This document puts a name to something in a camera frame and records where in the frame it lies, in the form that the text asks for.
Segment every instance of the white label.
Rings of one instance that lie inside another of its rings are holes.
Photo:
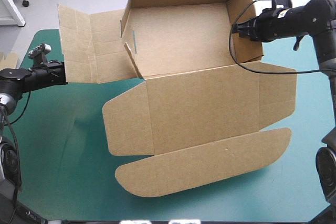
[[[289,9],[282,10],[282,11],[279,13],[278,18],[283,18],[283,17],[286,15],[286,13],[287,13],[288,11],[289,11]]]

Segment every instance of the corrugated cardboard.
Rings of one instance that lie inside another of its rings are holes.
[[[67,81],[145,80],[103,107],[112,154],[154,155],[117,169],[129,192],[205,185],[285,151],[288,129],[259,130],[294,111],[296,76],[248,72],[228,50],[230,25],[251,1],[129,0],[125,10],[92,15],[59,6]],[[242,20],[253,16],[251,7]],[[234,48],[250,68],[293,71],[260,63],[259,42],[235,36]]]
[[[0,70],[4,68],[16,68],[17,59],[17,54],[13,52],[9,53],[7,56],[0,52]]]
[[[155,155],[117,168],[118,182],[132,194],[157,197],[260,169],[289,144],[288,128],[256,132]]]

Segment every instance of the rounded cardboard flap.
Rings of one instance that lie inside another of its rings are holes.
[[[154,155],[118,167],[116,179],[137,196],[172,194],[270,165],[290,137],[290,129],[281,128]]]

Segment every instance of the cardboard tab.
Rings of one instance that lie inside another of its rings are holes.
[[[18,56],[13,52],[10,52],[7,56],[0,52],[0,70],[4,68],[16,68],[17,60]]]
[[[107,102],[103,117],[113,155],[154,154],[145,82]]]
[[[295,69],[262,63],[260,70],[270,72],[295,71]],[[295,74],[260,75],[259,128],[267,127],[295,110],[297,76]]]
[[[116,179],[141,197],[172,194],[270,165],[285,151],[290,136],[283,128],[155,155],[118,167]]]

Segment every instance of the table surface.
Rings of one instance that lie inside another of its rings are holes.
[[[48,59],[62,60],[58,30],[39,31],[29,50],[41,42],[53,49]],[[311,38],[304,38],[297,52],[294,43],[291,38],[264,44],[263,62],[316,69]],[[26,56],[22,67],[31,65]],[[158,198],[134,196],[118,184],[115,169],[143,157],[112,156],[102,118],[105,102],[141,81],[70,83],[34,91],[26,113],[14,124],[23,177],[19,200],[45,218],[71,220],[307,221],[327,206],[314,164],[321,139],[334,127],[326,76],[298,76],[295,112],[267,127],[292,129],[288,149],[274,164]]]

